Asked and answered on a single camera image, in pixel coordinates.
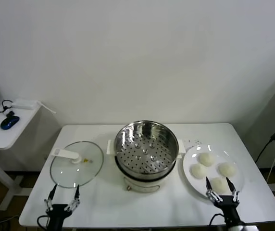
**glass lid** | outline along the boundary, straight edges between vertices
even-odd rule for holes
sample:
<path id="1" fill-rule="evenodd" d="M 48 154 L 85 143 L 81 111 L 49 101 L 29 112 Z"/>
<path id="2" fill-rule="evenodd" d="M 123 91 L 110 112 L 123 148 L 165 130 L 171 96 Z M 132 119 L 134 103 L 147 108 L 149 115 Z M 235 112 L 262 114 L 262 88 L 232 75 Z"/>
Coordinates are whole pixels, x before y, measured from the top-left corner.
<path id="1" fill-rule="evenodd" d="M 82 186 L 99 173 L 103 164 L 103 151 L 95 143 L 80 141 L 65 147 L 65 150 L 79 153 L 81 161 L 77 164 L 71 159 L 56 156 L 50 167 L 52 180 L 64 188 Z"/>

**computer mouse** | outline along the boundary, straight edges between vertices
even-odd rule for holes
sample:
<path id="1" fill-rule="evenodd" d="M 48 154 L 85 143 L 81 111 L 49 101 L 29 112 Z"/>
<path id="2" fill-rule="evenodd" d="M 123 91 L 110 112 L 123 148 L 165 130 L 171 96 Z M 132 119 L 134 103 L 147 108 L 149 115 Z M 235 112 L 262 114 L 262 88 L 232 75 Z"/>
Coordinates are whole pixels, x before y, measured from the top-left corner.
<path id="1" fill-rule="evenodd" d="M 19 121 L 20 117 L 18 116 L 10 116 L 10 117 L 7 117 L 6 119 L 4 119 L 2 122 L 1 122 L 1 129 L 3 130 L 8 130 L 10 129 L 13 125 L 15 125 L 18 121 Z"/>

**wooden floor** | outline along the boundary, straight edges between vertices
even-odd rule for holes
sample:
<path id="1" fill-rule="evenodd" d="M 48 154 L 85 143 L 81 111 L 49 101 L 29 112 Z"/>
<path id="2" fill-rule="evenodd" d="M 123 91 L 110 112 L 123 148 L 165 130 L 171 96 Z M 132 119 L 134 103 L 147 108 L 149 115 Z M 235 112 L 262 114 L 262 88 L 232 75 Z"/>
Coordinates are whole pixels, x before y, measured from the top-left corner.
<path id="1" fill-rule="evenodd" d="M 33 187 L 36 180 L 37 180 L 38 174 L 34 175 L 27 175 L 24 177 L 23 181 L 21 182 L 22 187 Z M 270 183 L 275 183 L 275 173 L 270 178 Z M 6 195 L 7 188 L 0 183 L 0 202 Z M 27 201 L 27 197 L 14 197 L 12 202 L 9 205 L 9 208 L 7 211 L 0 211 L 0 220 L 2 220 L 4 217 L 11 217 L 14 215 L 21 214 L 23 207 Z M 264 223 L 264 224 L 258 224 L 258 227 L 261 231 L 275 231 L 275 222 L 273 223 Z M 0 226 L 0 231 L 38 231 L 39 228 L 25 228 L 21 227 L 18 223 L 18 219 L 14 218 L 10 222 L 10 227 L 8 225 Z M 209 230 L 207 227 L 199 227 L 199 228 L 181 228 L 181 229 L 157 229 L 159 231 L 207 231 Z"/>

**tabletop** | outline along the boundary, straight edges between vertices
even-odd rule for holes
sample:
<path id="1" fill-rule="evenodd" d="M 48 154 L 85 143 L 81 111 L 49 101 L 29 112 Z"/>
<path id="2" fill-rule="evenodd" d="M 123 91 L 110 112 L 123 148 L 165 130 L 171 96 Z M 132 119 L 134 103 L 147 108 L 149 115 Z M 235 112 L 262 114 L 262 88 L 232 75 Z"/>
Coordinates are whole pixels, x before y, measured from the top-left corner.
<path id="1" fill-rule="evenodd" d="M 18 109 L 13 108 L 13 112 L 15 116 L 20 117 L 18 123 L 16 123 L 12 128 L 8 130 L 2 130 L 0 128 L 0 150 L 9 149 L 13 146 L 16 140 L 19 138 L 21 133 L 24 131 L 28 123 L 34 117 L 34 115 L 39 110 L 40 105 L 36 108 L 29 110 L 29 109 Z M 6 118 L 3 113 L 0 113 L 0 124 Z"/>
<path id="2" fill-rule="evenodd" d="M 255 165 L 251 155 L 230 124 L 168 124 L 178 139 L 199 140 L 224 148 L 242 168 L 245 182 L 237 208 L 242 221 L 275 221 L 275 197 Z M 67 125 L 62 128 L 54 148 L 64 148 L 76 141 L 92 141 L 106 152 L 107 142 L 122 125 Z M 53 157 L 49 155 L 19 218 L 22 226 L 37 226 L 37 217 L 45 215 L 44 199 L 54 183 L 50 177 Z M 154 193 L 124 189 L 123 175 L 113 156 L 104 156 L 100 173 L 80 188 L 81 204 L 65 219 L 64 228 L 137 228 L 206 226 L 215 213 L 221 212 L 202 199 L 181 173 L 182 160 L 168 182 Z M 69 203 L 75 189 L 58 187 L 53 203 Z M 214 225 L 223 225 L 216 217 Z"/>

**steamed bun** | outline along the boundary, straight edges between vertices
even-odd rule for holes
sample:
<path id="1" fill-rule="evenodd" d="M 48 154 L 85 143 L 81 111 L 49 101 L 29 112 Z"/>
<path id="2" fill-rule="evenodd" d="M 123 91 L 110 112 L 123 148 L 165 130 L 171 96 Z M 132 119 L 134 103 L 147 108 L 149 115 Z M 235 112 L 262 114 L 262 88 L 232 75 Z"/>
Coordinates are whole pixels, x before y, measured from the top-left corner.
<path id="1" fill-rule="evenodd" d="M 224 177 L 230 178 L 230 177 L 233 177 L 237 173 L 236 168 L 231 163 L 222 163 L 219 165 L 218 169 L 219 169 L 220 174 Z"/>
<path id="2" fill-rule="evenodd" d="M 205 165 L 207 167 L 210 167 L 214 164 L 214 156 L 210 153 L 199 154 L 198 160 L 202 165 Z"/>
<path id="3" fill-rule="evenodd" d="M 212 186 L 212 189 L 217 193 L 217 194 L 223 194 L 227 191 L 228 189 L 228 184 L 225 178 L 221 177 L 216 177 L 213 178 L 210 181 L 210 184 Z"/>
<path id="4" fill-rule="evenodd" d="M 206 168 L 201 164 L 194 164 L 190 168 L 191 175 L 196 179 L 203 179 L 206 176 Z"/>

